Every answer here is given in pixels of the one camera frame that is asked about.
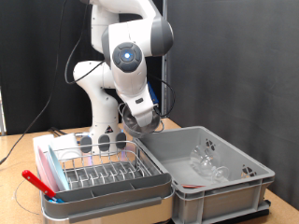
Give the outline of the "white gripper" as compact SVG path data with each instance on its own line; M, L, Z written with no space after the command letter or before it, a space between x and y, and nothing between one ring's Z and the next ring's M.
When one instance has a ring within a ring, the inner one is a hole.
M132 116L140 127L152 122L153 102L148 90L144 90L137 96L124 95L122 100L129 106Z

